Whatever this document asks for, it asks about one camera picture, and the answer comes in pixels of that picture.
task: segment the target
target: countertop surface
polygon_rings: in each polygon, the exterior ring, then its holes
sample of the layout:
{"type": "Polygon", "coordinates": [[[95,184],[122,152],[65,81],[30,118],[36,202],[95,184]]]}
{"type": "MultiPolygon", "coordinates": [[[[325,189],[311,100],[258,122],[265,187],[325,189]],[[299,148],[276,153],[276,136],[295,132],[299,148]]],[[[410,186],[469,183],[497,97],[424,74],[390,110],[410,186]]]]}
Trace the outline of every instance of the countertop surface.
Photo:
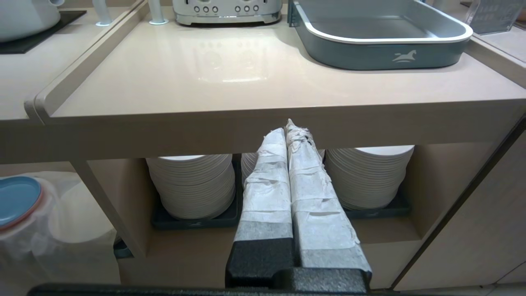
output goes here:
{"type": "MultiPolygon", "coordinates": [[[[110,7],[113,18],[128,7],[110,7]]],[[[30,100],[52,79],[77,59],[96,35],[98,27],[93,8],[68,8],[62,11],[86,10],[81,16],[25,54],[0,55],[0,121],[27,121],[24,101],[30,100]]]]}
{"type": "Polygon", "coordinates": [[[348,71],[305,51],[285,19],[260,27],[148,24],[149,16],[51,115],[192,113],[500,101],[526,91],[463,54],[444,68],[348,71]]]}

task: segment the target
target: paper wrapping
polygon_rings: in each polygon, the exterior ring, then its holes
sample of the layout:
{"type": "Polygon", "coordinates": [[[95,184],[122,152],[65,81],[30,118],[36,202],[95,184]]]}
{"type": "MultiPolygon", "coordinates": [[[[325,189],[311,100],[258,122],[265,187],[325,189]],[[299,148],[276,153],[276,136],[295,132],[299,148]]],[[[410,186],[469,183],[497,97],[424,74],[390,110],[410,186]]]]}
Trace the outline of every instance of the paper wrapping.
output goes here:
{"type": "Polygon", "coordinates": [[[301,266],[371,271],[312,135],[292,120],[287,124],[287,148],[294,237],[301,266]]]}
{"type": "Polygon", "coordinates": [[[234,241],[292,238],[285,132],[267,134],[254,171],[245,180],[243,210],[234,241]]]}

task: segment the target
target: gray tray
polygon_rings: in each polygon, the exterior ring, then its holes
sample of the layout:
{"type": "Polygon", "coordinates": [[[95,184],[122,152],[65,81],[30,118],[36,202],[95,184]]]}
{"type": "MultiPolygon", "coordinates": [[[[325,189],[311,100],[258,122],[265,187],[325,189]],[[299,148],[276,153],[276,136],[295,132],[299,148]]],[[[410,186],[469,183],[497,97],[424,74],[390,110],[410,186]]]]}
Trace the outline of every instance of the gray tray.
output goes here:
{"type": "Polygon", "coordinates": [[[473,34],[418,0],[291,0],[288,22],[310,56],[352,70],[449,66],[473,34]]]}

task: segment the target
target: tray rim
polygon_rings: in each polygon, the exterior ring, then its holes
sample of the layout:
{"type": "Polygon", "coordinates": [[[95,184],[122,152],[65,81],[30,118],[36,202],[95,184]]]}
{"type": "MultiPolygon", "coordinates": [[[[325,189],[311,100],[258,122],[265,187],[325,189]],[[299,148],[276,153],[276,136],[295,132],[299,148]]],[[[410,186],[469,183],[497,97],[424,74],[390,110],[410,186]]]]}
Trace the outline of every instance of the tray rim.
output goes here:
{"type": "Polygon", "coordinates": [[[324,33],[316,28],[311,24],[309,18],[305,14],[305,11],[303,11],[303,8],[301,7],[301,4],[299,4],[298,1],[294,0],[294,5],[296,7],[296,11],[301,17],[302,22],[305,24],[305,27],[307,30],[317,37],[338,42],[338,43],[347,43],[347,44],[357,44],[357,45],[368,45],[368,44],[437,44],[437,43],[456,43],[456,42],[462,42],[464,40],[467,40],[471,38],[473,35],[473,29],[468,26],[467,24],[457,20],[456,18],[436,9],[433,8],[423,2],[420,2],[419,0],[413,0],[413,2],[416,2],[418,5],[424,5],[427,7],[427,9],[432,9],[442,16],[448,18],[452,22],[455,22],[457,24],[460,24],[464,29],[466,30],[464,34],[456,37],[446,37],[446,38],[439,38],[439,37],[432,37],[432,38],[376,38],[376,39],[358,39],[358,38],[347,38],[347,37],[339,37],[330,35],[327,33],[324,33]]]}

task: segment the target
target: horse logo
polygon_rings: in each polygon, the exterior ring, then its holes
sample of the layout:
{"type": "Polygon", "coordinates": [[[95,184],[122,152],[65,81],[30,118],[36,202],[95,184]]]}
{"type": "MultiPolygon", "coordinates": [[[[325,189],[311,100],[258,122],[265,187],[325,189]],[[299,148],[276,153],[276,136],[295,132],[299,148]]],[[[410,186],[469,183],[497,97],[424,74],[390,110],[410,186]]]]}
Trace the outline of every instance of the horse logo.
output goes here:
{"type": "Polygon", "coordinates": [[[411,61],[415,61],[413,57],[415,54],[417,54],[416,50],[412,50],[408,54],[395,53],[394,55],[398,55],[398,57],[392,61],[397,63],[410,63],[411,61]]]}

